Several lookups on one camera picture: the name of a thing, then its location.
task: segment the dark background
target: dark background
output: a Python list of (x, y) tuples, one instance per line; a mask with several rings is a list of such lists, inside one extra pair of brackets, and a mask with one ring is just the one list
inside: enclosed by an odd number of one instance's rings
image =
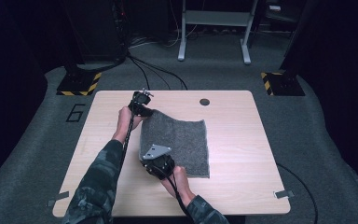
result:
[[(110, 4), (107, 0), (94, 2)], [(152, 2), (154, 7), (148, 9), (150, 15), (168, 17), (166, 21), (159, 20), (161, 29), (175, 29), (169, 4), (163, 0)], [(181, 4), (173, 2), (180, 22)], [(200, 2), (187, 4), (197, 8)], [(243, 1), (232, 3), (243, 6)], [(133, 15), (131, 22), (135, 23), (132, 27), (137, 27), (136, 21), (142, 17), (137, 18), (140, 15), (131, 10), (136, 8), (134, 1), (128, 4), (128, 12)], [(217, 2), (209, 6), (221, 7)], [(59, 0), (0, 0), (0, 166), (44, 99), (46, 72), (66, 63), (84, 63), (87, 59), (71, 23), (76, 18), (69, 18), (67, 9)], [(92, 28), (115, 27), (112, 15), (104, 16), (107, 18), (103, 22), (107, 23), (101, 25), (96, 21)], [(106, 45), (110, 35), (115, 38), (115, 32), (102, 36), (102, 40), (107, 38)], [(87, 43), (92, 48), (89, 52), (98, 54), (95, 45)], [(115, 57), (114, 52), (101, 55), (107, 57), (104, 61)], [(298, 71), (312, 86), (323, 107), (328, 132), (343, 159), (358, 174), (358, 1), (309, 0), (282, 68)]]

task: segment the small round object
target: small round object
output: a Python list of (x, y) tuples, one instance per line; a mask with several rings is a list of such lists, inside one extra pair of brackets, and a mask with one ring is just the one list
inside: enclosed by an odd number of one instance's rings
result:
[(210, 101), (208, 99), (203, 98), (200, 100), (201, 105), (209, 105), (209, 103), (210, 103)]

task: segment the hand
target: hand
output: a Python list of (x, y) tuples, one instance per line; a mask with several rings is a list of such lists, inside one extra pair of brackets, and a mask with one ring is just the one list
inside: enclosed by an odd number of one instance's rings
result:
[[(130, 127), (131, 115), (132, 113), (127, 106), (124, 106), (118, 111), (117, 129), (116, 132), (113, 134), (112, 139), (116, 139), (122, 144), (124, 144), (124, 141), (127, 136), (127, 131)], [(136, 127), (138, 127), (139, 123), (144, 119), (147, 118), (134, 116), (132, 129), (134, 130)]]
[[(173, 184), (176, 181), (176, 187), (179, 192), (179, 195), (182, 199), (183, 204), (185, 205), (185, 207), (187, 207), (194, 199), (194, 197), (196, 197), (196, 195), (191, 191), (190, 186), (188, 184), (186, 168), (183, 166), (175, 166), (173, 168), (173, 174), (169, 177), (169, 179), (173, 182)], [(161, 184), (173, 196), (173, 198), (176, 198), (175, 191), (167, 178), (161, 180)]]

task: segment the metal bracket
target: metal bracket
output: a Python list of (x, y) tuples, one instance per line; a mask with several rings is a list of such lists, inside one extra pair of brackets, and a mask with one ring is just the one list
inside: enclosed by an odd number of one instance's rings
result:
[(152, 147), (146, 152), (146, 154), (142, 157), (144, 160), (153, 160), (158, 158), (164, 154), (167, 154), (172, 149), (170, 147), (152, 145)]

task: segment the yellow and black hazard marker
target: yellow and black hazard marker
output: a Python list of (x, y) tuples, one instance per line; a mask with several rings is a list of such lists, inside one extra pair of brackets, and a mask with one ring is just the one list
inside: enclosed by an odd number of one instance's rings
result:
[(57, 88), (57, 95), (91, 95), (97, 87), (101, 74), (87, 73), (79, 77), (66, 75)]
[(291, 78), (290, 81), (287, 81), (282, 73), (261, 73), (261, 77), (267, 94), (270, 96), (305, 96), (295, 77)]

